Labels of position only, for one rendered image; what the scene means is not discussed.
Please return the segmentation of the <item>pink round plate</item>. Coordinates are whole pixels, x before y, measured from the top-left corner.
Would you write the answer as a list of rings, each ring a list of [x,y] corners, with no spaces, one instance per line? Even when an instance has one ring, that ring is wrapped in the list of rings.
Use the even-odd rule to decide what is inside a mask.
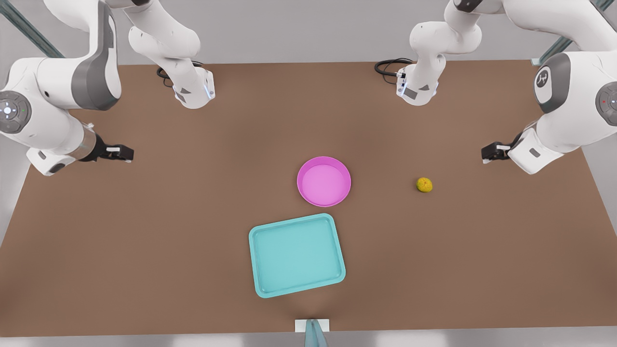
[[[300,167],[296,185],[306,202],[313,206],[331,207],[346,199],[352,187],[352,178],[341,161],[320,156]]]

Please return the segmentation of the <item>teal rectangular tray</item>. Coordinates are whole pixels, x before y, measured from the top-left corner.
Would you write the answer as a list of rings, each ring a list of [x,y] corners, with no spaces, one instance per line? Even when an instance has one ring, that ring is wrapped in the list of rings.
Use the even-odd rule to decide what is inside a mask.
[[[346,277],[335,220],[329,214],[256,226],[248,240],[260,298],[333,285]]]

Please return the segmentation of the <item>silver frame post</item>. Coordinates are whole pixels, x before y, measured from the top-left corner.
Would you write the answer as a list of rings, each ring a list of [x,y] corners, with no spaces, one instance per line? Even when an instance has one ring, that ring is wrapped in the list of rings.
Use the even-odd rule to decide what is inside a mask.
[[[597,12],[604,18],[604,20],[610,24],[611,28],[617,32],[617,19],[613,20],[606,15],[606,10],[610,8],[617,0],[589,0],[589,2],[595,7]],[[553,57],[557,53],[564,52],[571,44],[572,40],[566,37],[559,37],[552,46],[550,46],[546,52],[540,57],[530,60],[532,66],[541,66],[548,58]]]
[[[10,2],[0,0],[0,14],[6,18],[11,25],[34,44],[46,57],[64,58],[48,40],[42,35]]]
[[[324,332],[330,332],[329,319],[295,320],[295,332],[304,333],[304,347],[330,347]]]

